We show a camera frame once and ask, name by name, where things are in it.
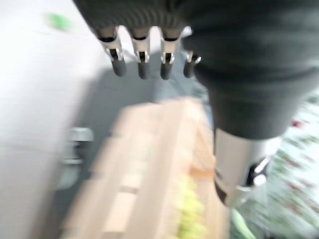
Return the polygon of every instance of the patterned cloth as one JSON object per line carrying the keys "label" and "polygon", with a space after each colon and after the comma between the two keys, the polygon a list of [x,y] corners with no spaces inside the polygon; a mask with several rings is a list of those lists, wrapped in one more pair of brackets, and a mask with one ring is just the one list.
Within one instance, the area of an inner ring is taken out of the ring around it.
{"label": "patterned cloth", "polygon": [[[258,239],[261,231],[289,239],[319,235],[318,92],[295,115],[270,164],[266,185],[238,210]],[[241,238],[234,232],[231,235]]]}

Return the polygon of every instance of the black sleeve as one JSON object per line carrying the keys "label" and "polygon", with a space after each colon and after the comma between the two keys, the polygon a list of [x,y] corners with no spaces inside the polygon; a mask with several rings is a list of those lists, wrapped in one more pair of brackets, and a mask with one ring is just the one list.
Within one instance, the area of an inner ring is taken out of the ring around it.
{"label": "black sleeve", "polygon": [[185,49],[209,90],[215,128],[245,138],[281,135],[319,81],[317,0],[75,0],[93,29],[190,25]]}

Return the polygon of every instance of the wooden box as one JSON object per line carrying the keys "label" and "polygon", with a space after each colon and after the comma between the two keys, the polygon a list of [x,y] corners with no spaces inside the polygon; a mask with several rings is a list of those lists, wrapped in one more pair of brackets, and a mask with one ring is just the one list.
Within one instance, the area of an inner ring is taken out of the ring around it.
{"label": "wooden box", "polygon": [[212,145],[195,99],[125,108],[62,225],[64,238],[172,238],[185,174],[195,180],[205,206],[204,239],[227,238],[229,212],[215,193]]}

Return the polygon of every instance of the green grapes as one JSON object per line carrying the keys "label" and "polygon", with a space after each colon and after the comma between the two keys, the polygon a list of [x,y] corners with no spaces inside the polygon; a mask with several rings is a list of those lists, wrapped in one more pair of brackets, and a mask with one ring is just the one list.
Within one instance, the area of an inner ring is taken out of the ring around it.
{"label": "green grapes", "polygon": [[202,213],[204,206],[195,192],[196,184],[187,177],[182,183],[181,195],[177,207],[181,211],[178,233],[174,239],[202,239],[206,233]]}

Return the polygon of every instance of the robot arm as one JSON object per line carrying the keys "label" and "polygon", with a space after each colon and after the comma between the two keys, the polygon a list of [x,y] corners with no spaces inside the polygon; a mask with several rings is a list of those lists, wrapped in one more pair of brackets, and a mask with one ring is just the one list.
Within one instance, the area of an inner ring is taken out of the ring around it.
{"label": "robot arm", "polygon": [[234,207],[266,180],[302,97],[319,81],[319,2],[313,0],[74,0],[110,56],[125,62],[117,26],[132,37],[139,75],[149,75],[149,28],[161,28],[161,77],[168,79],[183,28],[184,74],[208,88],[214,116],[215,185]]}

